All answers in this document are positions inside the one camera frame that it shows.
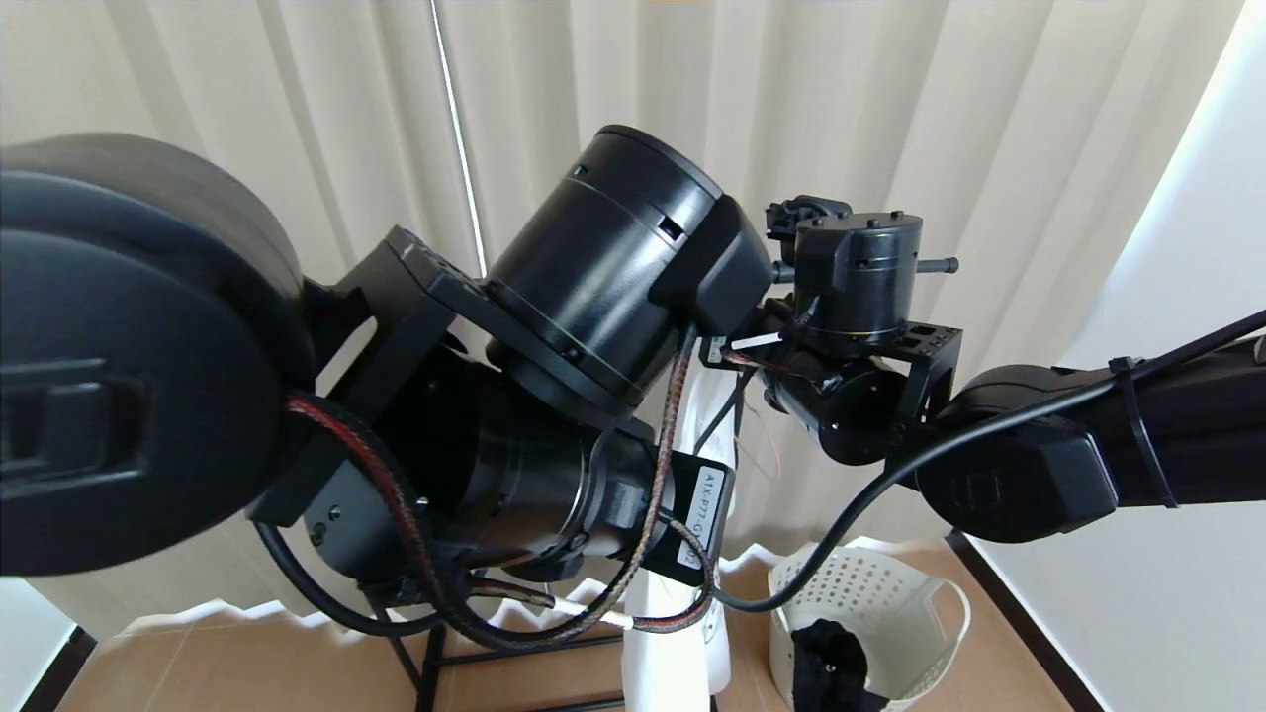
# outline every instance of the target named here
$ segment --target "baseboard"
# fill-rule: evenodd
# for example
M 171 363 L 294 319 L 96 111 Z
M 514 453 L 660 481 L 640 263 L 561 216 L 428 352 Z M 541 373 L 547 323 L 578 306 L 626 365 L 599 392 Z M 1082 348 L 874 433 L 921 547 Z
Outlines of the baseboard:
M 35 689 L 30 690 L 27 703 L 22 706 L 22 712 L 54 712 L 57 706 L 66 697 L 66 690 L 71 688 L 75 677 L 78 675 L 87 656 L 96 647 L 96 640 L 87 635 L 84 628 L 76 627 L 66 639 L 66 645 L 53 658 L 53 661 L 44 670 L 44 675 L 35 683 Z
M 1024 606 L 1015 599 L 1012 589 L 1006 588 L 994 568 L 985 561 L 980 551 L 976 551 L 975 545 L 958 530 L 950 532 L 946 541 L 980 583 L 980 588 L 985 589 L 985 594 L 994 602 L 994 606 L 998 606 L 998 609 L 1003 612 L 1006 622 L 1019 633 L 1020 640 L 1028 646 L 1033 658 L 1037 658 L 1046 674 L 1051 677 L 1055 687 L 1060 688 L 1072 709 L 1075 712 L 1105 712 L 1077 673 L 1069 665 L 1069 661 L 1056 650 L 1051 639 L 1046 637 Z

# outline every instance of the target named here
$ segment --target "curtain fold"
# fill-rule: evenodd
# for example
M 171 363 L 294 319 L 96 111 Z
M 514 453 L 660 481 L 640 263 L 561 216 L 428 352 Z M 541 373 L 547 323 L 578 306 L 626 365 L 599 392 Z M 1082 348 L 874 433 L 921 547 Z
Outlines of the curtain fold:
M 800 193 L 922 215 L 922 255 L 962 269 L 920 276 L 914 317 L 965 329 L 961 385 L 1061 355 L 1239 6 L 3 0 L 0 138 L 124 130 L 205 156 L 270 205 L 305 272 L 329 283 L 395 223 L 479 274 L 476 219 L 491 264 L 598 128 L 637 125 L 757 226 L 767 203 Z M 728 546 L 791 550 L 875 469 L 830 462 L 789 418 L 753 408 Z M 655 398 L 642 413 L 658 418 Z M 905 538 L 943 524 L 901 490 L 858 528 Z M 289 536 L 354 599 L 303 531 Z M 309 609 L 241 517 L 143 561 L 34 584 L 97 637 L 211 597 Z

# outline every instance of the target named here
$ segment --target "white plastic basket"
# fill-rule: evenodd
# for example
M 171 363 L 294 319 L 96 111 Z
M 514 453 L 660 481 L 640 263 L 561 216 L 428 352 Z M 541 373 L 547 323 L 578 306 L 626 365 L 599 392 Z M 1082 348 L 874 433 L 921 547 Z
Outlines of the white plastic basket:
M 791 631 L 819 618 L 837 621 L 857 636 L 866 652 L 866 689 L 889 698 L 885 712 L 905 709 L 941 682 L 971 623 L 971 604 L 958 584 L 938 579 L 855 540 L 836 549 L 812 582 L 790 603 L 772 613 L 770 670 L 787 706 L 795 670 Z M 782 587 L 804 566 L 814 544 L 770 570 L 770 590 Z M 932 606 L 932 594 L 947 585 L 962 601 L 962 626 L 947 635 Z

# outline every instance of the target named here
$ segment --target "white wall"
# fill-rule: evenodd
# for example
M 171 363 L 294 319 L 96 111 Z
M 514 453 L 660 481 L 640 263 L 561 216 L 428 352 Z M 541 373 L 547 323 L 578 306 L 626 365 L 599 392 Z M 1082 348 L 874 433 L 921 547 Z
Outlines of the white wall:
M 0 578 L 0 712 L 22 708 L 72 630 L 27 582 Z
M 1266 308 L 1266 8 L 1246 8 L 1063 365 L 1156 355 Z M 1124 511 L 985 555 L 1115 712 L 1263 709 L 1266 503 Z

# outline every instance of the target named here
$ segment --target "brown tile floor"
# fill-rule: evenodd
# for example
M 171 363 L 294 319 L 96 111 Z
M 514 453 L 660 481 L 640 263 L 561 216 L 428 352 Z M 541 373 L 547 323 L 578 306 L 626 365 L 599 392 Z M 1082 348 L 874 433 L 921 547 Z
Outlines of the brown tile floor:
M 1015 632 L 943 542 L 901 556 L 958 582 L 975 611 L 953 669 L 915 709 L 1063 712 L 1069 704 Z M 727 578 L 734 593 L 763 593 L 765 568 Z M 957 604 L 946 616 L 957 616 Z M 770 679 L 768 618 L 728 613 L 733 679 L 724 712 L 785 712 Z M 599 631 L 599 635 L 610 635 Z M 425 636 L 408 641 L 422 655 Z M 471 644 L 451 640 L 448 654 Z M 618 645 L 447 668 L 438 712 L 511 712 L 611 697 L 620 683 Z M 218 613 L 195 623 L 141 626 L 97 646 L 60 712 L 323 712 L 413 709 L 413 688 L 385 640 L 308 628 L 287 614 L 243 621 Z

